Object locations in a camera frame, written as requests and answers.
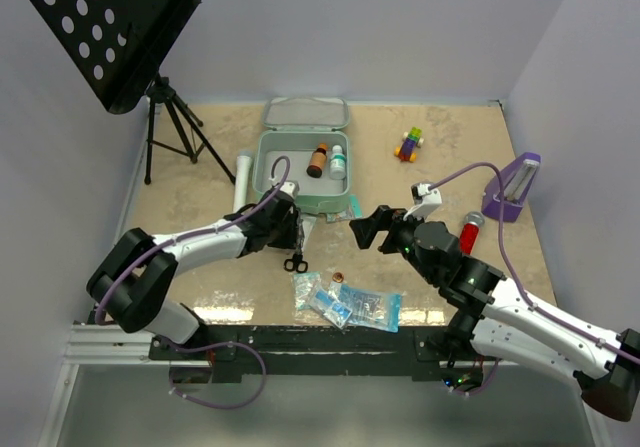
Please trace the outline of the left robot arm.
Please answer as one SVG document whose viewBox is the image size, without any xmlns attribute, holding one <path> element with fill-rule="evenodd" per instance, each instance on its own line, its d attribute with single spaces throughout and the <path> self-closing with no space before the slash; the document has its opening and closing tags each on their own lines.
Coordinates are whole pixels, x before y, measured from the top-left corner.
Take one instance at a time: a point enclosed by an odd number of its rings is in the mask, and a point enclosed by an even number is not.
<svg viewBox="0 0 640 447">
<path fill-rule="evenodd" d="M 220 261 L 244 257 L 265 247 L 293 249 L 298 237 L 294 185 L 270 189 L 259 204 L 202 229 L 152 236 L 140 228 L 127 231 L 87 282 L 98 304 L 95 319 L 105 316 L 126 333 L 147 331 L 171 341 L 185 359 L 207 347 L 204 322 L 189 308 L 167 299 L 174 278 Z"/>
</svg>

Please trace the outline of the clear gauze packet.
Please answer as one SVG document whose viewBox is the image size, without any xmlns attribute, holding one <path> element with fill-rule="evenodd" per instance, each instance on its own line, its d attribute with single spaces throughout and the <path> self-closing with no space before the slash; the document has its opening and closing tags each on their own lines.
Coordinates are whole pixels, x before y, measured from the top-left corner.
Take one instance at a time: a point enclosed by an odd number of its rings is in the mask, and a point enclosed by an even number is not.
<svg viewBox="0 0 640 447">
<path fill-rule="evenodd" d="M 298 218 L 298 233 L 296 240 L 296 250 L 303 253 L 311 232 L 313 231 L 317 218 L 309 214 L 301 214 Z"/>
</svg>

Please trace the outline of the green dotted plaster packet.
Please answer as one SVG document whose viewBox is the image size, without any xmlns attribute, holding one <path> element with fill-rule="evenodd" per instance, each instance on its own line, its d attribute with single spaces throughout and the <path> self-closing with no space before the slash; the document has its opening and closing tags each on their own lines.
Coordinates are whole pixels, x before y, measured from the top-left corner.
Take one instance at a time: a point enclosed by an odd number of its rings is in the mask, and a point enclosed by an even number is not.
<svg viewBox="0 0 640 447">
<path fill-rule="evenodd" d="M 293 275 L 292 282 L 295 309 L 308 309 L 308 298 L 310 294 L 321 285 L 321 274 L 319 272 L 297 273 Z"/>
</svg>

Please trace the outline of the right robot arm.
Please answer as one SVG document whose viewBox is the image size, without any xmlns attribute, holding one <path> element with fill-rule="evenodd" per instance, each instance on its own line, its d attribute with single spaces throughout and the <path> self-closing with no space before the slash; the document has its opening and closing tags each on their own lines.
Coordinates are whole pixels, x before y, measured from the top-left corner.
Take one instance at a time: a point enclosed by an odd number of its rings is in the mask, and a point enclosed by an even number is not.
<svg viewBox="0 0 640 447">
<path fill-rule="evenodd" d="M 442 222 L 381 205 L 349 226 L 361 249 L 385 233 L 379 251 L 401 255 L 456 308 L 458 319 L 445 336 L 452 357 L 478 353 L 529 367 L 568 382 L 600 414 L 631 420 L 639 396 L 638 332 L 599 327 L 525 292 L 513 278 L 463 253 Z"/>
</svg>

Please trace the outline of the blue white swab packet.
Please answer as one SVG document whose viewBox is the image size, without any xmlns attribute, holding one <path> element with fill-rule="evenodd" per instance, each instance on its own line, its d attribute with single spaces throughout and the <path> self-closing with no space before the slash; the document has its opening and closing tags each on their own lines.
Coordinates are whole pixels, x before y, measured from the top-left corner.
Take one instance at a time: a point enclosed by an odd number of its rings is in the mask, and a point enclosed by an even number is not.
<svg viewBox="0 0 640 447">
<path fill-rule="evenodd" d="M 309 307 L 334 327 L 343 330 L 352 317 L 352 309 L 321 287 L 315 287 L 307 299 Z"/>
</svg>

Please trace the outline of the black handled scissors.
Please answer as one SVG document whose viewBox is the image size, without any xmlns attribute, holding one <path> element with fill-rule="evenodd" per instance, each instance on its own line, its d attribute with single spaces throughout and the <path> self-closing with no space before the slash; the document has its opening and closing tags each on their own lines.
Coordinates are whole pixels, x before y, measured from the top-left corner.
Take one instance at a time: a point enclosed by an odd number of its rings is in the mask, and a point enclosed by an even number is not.
<svg viewBox="0 0 640 447">
<path fill-rule="evenodd" d="M 284 261 L 283 268 L 287 272 L 297 274 L 303 274 L 308 271 L 308 262 L 304 259 L 301 248 L 297 248 L 292 256 Z"/>
</svg>

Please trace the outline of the brown bottle orange cap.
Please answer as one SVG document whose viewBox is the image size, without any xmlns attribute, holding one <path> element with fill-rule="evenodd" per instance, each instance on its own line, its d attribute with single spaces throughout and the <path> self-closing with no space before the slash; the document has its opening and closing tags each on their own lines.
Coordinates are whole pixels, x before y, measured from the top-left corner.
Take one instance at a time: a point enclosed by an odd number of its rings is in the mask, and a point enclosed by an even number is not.
<svg viewBox="0 0 640 447">
<path fill-rule="evenodd" d="M 320 178 L 322 176 L 327 160 L 327 149 L 328 146 L 325 143 L 320 143 L 314 150 L 306 169 L 308 176 L 312 178 Z"/>
</svg>

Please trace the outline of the white green label bottle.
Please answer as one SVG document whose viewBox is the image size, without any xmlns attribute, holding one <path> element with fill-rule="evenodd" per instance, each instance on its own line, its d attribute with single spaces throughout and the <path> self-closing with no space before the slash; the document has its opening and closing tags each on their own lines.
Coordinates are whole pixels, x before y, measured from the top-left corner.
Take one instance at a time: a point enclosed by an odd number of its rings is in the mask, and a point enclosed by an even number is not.
<svg viewBox="0 0 640 447">
<path fill-rule="evenodd" d="M 334 145 L 331 150 L 329 175 L 333 180 L 343 180 L 346 177 L 346 156 L 340 145 Z"/>
</svg>

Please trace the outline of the large blue mask packet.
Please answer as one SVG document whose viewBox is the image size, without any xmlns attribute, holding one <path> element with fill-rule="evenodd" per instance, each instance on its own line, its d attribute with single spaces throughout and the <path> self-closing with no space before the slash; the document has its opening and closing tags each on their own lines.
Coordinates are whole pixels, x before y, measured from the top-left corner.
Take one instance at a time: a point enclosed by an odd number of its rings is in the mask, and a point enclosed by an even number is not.
<svg viewBox="0 0 640 447">
<path fill-rule="evenodd" d="M 338 299 L 352 311 L 350 325 L 389 333 L 398 332 L 403 300 L 401 294 L 358 289 L 342 284 Z"/>
</svg>

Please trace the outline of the mint green medicine case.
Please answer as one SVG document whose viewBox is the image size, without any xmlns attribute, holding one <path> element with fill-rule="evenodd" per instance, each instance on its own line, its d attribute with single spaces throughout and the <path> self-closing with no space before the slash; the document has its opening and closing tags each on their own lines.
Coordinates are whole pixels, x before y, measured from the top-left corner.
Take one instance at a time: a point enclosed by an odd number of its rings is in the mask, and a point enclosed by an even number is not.
<svg viewBox="0 0 640 447">
<path fill-rule="evenodd" d="M 288 179 L 297 181 L 296 205 L 304 213 L 337 213 L 347 207 L 351 190 L 352 155 L 344 129 L 350 122 L 346 101 L 341 98 L 276 97 L 263 110 L 265 131 L 259 138 L 254 159 L 252 189 L 262 196 L 271 187 L 271 169 L 280 178 L 285 169 Z M 320 143 L 328 146 L 327 160 L 320 178 L 307 175 L 306 169 Z M 346 156 L 347 174 L 343 180 L 329 175 L 331 150 L 340 145 Z"/>
</svg>

